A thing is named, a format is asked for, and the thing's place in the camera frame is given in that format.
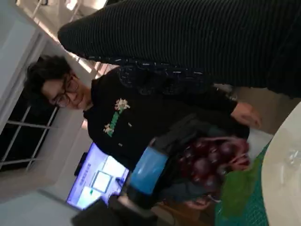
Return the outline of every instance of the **ceiling light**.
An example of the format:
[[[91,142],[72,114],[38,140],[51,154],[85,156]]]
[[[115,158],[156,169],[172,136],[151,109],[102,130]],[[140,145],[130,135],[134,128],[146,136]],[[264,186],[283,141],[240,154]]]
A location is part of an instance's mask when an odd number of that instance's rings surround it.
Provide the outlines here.
[[[74,10],[74,7],[76,6],[76,4],[77,4],[77,0],[66,0],[66,7],[67,7],[67,9],[69,9],[69,10]]]

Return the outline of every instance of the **computer monitor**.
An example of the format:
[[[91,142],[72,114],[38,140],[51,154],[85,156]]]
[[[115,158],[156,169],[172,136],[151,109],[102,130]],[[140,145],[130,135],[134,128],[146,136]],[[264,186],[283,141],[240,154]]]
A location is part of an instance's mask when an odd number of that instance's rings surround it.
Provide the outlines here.
[[[67,203],[83,210],[102,198],[108,203],[112,194],[120,194],[129,170],[92,143]]]

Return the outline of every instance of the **person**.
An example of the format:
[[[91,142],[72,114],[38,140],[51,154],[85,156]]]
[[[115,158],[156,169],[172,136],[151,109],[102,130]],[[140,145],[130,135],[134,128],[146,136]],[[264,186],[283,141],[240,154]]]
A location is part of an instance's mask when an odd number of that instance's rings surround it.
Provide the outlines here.
[[[141,87],[126,87],[119,72],[120,69],[113,69],[93,80],[89,88],[65,58],[46,56],[29,66],[24,93],[35,108],[56,105],[83,110],[94,143],[131,171],[154,137],[165,134],[174,123],[192,113],[208,131],[246,139],[252,135],[249,127],[238,121],[255,110],[249,112],[249,105],[236,103],[216,89],[207,93],[207,98],[203,94],[203,98],[188,96],[186,100],[183,95],[160,92],[141,95]]]
[[[58,38],[80,57],[199,92],[225,83],[301,97],[300,11],[299,0],[126,0],[64,25]]]

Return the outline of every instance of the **hand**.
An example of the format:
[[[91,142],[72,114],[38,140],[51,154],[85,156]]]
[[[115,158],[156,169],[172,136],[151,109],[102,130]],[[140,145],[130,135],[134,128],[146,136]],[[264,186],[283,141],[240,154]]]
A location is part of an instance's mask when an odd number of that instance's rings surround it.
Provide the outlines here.
[[[233,171],[244,171],[249,167],[250,161],[246,154],[240,154],[229,162]]]
[[[210,206],[211,201],[206,198],[198,198],[196,201],[186,201],[184,204],[194,210],[205,210]]]
[[[243,125],[254,128],[261,127],[260,114],[248,103],[238,102],[231,116]]]

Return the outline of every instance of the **white wall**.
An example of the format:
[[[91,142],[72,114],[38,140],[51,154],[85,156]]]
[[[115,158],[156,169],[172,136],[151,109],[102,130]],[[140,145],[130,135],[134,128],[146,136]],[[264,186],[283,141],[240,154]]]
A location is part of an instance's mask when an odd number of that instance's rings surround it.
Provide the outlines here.
[[[77,210],[38,192],[0,204],[1,226],[71,226]]]

